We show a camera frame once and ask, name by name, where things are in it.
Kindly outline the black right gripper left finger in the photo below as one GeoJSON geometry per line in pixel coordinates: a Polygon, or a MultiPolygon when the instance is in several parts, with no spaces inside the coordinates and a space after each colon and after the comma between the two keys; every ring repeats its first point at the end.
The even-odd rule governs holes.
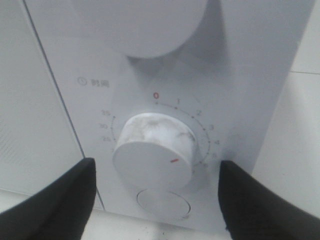
{"type": "Polygon", "coordinates": [[[96,162],[84,158],[35,195],[2,212],[0,238],[80,240],[96,191],[96,162]]]}

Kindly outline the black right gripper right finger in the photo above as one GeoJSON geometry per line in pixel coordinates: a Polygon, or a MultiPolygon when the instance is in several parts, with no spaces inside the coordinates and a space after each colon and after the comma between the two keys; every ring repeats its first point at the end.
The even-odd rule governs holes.
{"type": "Polygon", "coordinates": [[[230,160],[219,166],[218,202],[233,240],[318,240],[320,220],[230,160]]]}

